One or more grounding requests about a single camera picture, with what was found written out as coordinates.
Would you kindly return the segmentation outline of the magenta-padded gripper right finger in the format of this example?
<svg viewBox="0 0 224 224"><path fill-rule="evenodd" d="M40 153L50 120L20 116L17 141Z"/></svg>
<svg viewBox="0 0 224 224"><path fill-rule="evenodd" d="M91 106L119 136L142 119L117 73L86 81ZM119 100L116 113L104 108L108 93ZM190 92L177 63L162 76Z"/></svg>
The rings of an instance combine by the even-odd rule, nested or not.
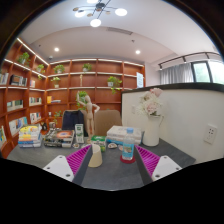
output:
<svg viewBox="0 0 224 224"><path fill-rule="evenodd" d="M140 146L135 146L134 157L144 185L181 170L167 155L158 156Z"/></svg>

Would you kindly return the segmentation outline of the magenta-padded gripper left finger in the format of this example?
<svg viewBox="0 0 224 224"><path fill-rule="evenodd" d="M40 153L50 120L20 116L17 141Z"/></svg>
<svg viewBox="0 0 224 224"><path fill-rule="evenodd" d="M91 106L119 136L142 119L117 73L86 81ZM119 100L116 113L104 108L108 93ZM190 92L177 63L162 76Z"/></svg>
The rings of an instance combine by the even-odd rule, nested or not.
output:
<svg viewBox="0 0 224 224"><path fill-rule="evenodd" d="M87 145L69 156L57 156L44 167L44 170L81 185L91 157L92 146Z"/></svg>

